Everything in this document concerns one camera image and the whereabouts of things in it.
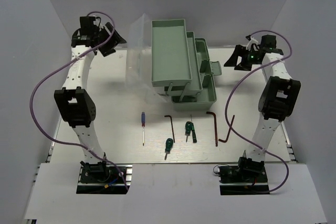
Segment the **green plastic toolbox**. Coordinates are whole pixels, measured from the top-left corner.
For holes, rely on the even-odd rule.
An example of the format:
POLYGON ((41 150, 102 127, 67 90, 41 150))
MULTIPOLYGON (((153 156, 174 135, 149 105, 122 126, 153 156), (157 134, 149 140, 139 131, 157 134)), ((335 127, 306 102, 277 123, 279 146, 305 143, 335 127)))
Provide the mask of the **green plastic toolbox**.
POLYGON ((221 74, 206 40, 187 31, 185 19, 151 20, 144 14, 130 25, 125 84, 145 102, 171 102, 176 111, 209 110, 221 74))

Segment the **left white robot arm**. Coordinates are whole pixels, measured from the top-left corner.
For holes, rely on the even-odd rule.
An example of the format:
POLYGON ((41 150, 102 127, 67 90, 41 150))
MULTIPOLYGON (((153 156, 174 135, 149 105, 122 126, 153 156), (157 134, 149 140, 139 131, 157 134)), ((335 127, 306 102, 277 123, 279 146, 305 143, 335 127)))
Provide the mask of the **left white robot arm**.
POLYGON ((106 154, 98 142, 94 127, 97 110, 86 90, 88 75, 98 52, 106 57, 115 53, 118 44, 125 42, 110 22, 102 26, 100 17, 80 17, 80 27, 71 38, 72 63, 62 88, 54 92, 62 119, 76 133, 79 143, 85 146, 85 158, 81 162, 84 173, 101 182, 110 178, 111 168, 104 161, 106 154))

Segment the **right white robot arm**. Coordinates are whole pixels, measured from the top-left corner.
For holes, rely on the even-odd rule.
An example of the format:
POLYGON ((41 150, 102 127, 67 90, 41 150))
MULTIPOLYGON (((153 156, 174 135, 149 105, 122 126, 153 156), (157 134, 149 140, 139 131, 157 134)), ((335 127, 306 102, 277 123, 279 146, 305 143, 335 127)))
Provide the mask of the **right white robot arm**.
POLYGON ((259 175, 265 163, 265 155, 278 126, 291 116, 301 88, 301 83, 288 73, 284 53, 277 48, 275 35, 263 35, 260 41, 247 36, 247 46, 236 45, 224 67, 238 71, 251 71, 259 65, 267 76, 266 86, 258 102, 259 121, 252 144, 239 158, 237 175, 247 182, 259 175))

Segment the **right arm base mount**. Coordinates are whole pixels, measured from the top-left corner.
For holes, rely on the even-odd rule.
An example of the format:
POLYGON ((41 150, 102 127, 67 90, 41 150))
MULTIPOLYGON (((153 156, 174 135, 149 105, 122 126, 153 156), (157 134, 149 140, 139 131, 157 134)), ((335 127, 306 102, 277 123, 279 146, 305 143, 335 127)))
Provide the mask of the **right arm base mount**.
POLYGON ((219 177, 221 196, 269 194, 265 168, 259 174, 254 172, 239 173, 238 166, 219 164, 213 168, 213 173, 219 177))

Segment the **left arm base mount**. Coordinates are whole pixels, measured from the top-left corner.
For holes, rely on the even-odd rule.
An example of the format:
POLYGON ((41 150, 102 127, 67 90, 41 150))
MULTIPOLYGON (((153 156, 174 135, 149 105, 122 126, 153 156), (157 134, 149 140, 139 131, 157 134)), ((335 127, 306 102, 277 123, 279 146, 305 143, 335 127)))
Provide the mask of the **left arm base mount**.
POLYGON ((125 195, 131 185, 132 165, 81 162, 76 193, 95 195, 125 195))

